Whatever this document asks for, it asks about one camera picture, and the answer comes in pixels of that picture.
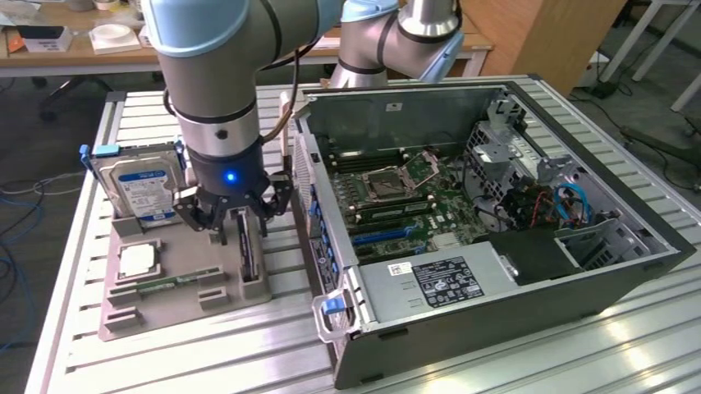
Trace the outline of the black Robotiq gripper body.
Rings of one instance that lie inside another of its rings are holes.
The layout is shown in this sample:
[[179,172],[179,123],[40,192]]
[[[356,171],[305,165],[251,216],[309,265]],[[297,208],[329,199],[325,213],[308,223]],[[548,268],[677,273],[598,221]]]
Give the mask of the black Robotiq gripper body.
[[243,151],[224,157],[188,149],[197,185],[209,195],[243,204],[261,197],[271,184],[261,148],[261,139],[256,139]]

